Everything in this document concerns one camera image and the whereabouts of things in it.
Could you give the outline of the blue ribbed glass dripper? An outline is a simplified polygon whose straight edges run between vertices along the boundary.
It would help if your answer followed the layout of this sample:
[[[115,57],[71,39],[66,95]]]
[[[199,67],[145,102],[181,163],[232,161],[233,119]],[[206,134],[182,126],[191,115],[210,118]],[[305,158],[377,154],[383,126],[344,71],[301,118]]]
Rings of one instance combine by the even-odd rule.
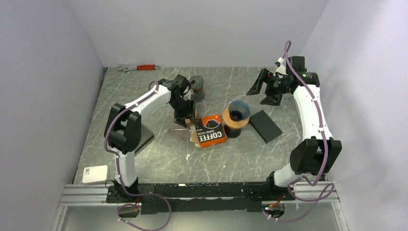
[[[235,100],[229,104],[228,113],[232,121],[238,122],[249,118],[251,110],[244,101]]]

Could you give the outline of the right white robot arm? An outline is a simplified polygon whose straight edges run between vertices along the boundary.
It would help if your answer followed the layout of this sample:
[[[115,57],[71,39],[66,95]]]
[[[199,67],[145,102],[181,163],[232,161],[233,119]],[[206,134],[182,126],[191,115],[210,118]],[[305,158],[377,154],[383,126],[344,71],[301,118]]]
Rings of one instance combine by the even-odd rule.
[[[320,101],[320,81],[317,73],[308,72],[303,56],[292,56],[288,63],[280,57],[273,72],[263,68],[247,95],[259,94],[266,84],[261,105],[279,106],[284,94],[292,94],[302,125],[302,141],[290,154],[289,163],[272,173],[274,181],[265,186],[266,196],[276,200],[284,186],[294,184],[308,175],[319,179],[327,174],[337,159],[342,144],[330,132]]]

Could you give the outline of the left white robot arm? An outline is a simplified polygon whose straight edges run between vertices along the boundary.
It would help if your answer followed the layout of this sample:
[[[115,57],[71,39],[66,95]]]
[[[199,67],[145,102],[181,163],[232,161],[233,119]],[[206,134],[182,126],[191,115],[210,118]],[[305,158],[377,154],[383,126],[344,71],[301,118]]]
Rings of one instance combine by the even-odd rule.
[[[138,99],[124,105],[116,103],[111,107],[105,132],[104,149],[115,157],[115,180],[122,187],[119,196],[126,202],[138,196],[138,182],[135,170],[136,150],[144,145],[142,141],[142,120],[159,107],[169,104],[174,110],[174,122],[188,128],[195,121],[195,101],[186,99],[191,83],[177,75],[174,80],[153,81],[149,90]]]

